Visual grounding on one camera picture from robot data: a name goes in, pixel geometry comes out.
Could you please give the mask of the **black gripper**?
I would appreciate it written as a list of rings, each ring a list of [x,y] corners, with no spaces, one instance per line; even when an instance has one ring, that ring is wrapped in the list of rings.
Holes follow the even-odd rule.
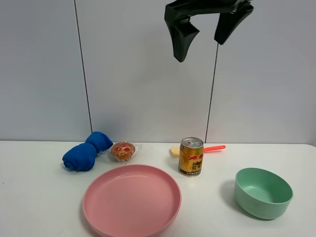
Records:
[[[250,0],[176,0],[167,4],[164,19],[172,40],[173,56],[178,62],[184,62],[192,41],[199,33],[191,22],[171,25],[176,21],[195,15],[220,13],[214,39],[223,45],[253,9]]]

